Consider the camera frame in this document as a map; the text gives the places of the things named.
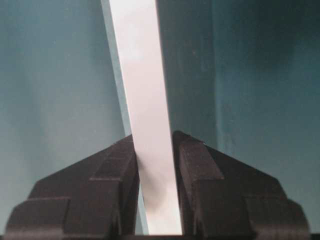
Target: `teal background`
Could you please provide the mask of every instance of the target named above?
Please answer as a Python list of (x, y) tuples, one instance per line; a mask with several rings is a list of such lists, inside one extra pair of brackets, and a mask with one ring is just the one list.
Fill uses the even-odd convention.
[(98, 0), (0, 0), (0, 233), (33, 184), (125, 136)]
[(278, 178), (320, 232), (320, 1), (157, 5), (171, 130)]

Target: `white strip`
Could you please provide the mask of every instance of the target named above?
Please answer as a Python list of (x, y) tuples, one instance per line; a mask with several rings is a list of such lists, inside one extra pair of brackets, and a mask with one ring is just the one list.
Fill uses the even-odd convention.
[(151, 235), (181, 235), (155, 0), (110, 0)]

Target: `clamp jaw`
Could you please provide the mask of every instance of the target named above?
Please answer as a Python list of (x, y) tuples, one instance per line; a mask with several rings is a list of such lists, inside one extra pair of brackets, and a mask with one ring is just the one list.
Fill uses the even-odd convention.
[(3, 240), (310, 239), (301, 206), (274, 177), (179, 131), (173, 148), (182, 236), (134, 235), (139, 174), (128, 136), (38, 181)]

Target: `black clamp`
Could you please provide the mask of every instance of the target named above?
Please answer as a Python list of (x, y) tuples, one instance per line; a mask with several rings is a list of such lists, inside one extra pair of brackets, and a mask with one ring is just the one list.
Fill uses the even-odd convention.
[(173, 147), (182, 236), (134, 235), (139, 174), (129, 136), (38, 181), (3, 240), (310, 239), (277, 179), (182, 132)]

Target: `white paper strip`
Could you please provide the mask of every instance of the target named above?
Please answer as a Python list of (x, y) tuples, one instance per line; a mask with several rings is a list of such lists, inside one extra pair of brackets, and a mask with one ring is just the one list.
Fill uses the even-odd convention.
[(110, 0), (149, 234), (181, 235), (155, 0)]

